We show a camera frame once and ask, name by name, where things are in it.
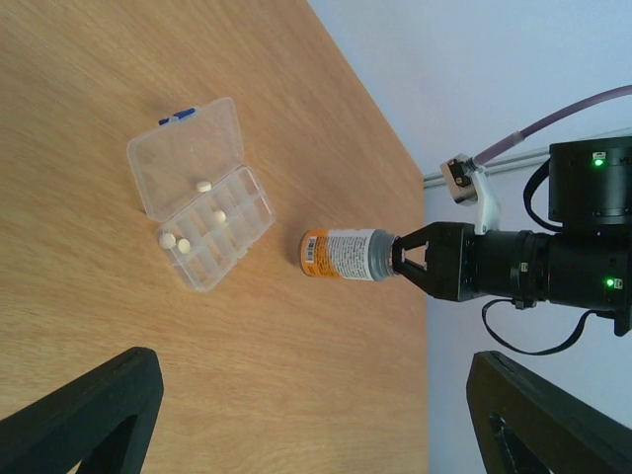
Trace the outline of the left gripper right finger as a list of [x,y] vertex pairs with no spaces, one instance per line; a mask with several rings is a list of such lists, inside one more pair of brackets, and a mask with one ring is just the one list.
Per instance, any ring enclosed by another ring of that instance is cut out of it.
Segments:
[[505,355],[473,356],[467,403],[488,473],[629,473],[631,430]]

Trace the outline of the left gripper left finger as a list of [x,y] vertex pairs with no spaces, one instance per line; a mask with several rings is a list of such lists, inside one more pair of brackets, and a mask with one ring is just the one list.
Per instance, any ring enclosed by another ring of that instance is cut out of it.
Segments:
[[164,385],[134,347],[1,421],[3,473],[139,473]]

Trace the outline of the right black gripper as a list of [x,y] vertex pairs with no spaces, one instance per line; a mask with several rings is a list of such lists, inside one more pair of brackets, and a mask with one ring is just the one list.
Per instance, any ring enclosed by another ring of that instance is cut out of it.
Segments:
[[434,222],[392,245],[394,257],[427,247],[426,266],[409,259],[393,260],[394,272],[425,294],[446,301],[469,301],[479,297],[474,274],[474,225],[462,222]]

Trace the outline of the orange pill bottle grey cap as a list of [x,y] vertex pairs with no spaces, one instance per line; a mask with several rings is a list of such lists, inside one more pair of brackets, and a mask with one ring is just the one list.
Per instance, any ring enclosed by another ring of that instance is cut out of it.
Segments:
[[396,275],[395,240],[383,229],[311,229],[299,245],[299,266],[309,277],[382,281]]

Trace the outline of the clear plastic pill organizer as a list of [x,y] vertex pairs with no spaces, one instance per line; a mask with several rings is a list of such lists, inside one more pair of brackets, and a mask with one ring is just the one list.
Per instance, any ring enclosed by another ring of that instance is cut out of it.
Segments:
[[190,290],[214,289],[276,221],[228,97],[160,119],[126,155],[158,245]]

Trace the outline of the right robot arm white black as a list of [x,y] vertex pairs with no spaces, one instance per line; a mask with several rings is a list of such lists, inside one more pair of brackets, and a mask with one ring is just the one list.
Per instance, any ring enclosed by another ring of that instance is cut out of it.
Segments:
[[631,139],[553,144],[523,191],[527,211],[549,188],[544,232],[435,222],[393,244],[394,271],[448,301],[497,296],[517,309],[540,301],[585,308],[631,330]]

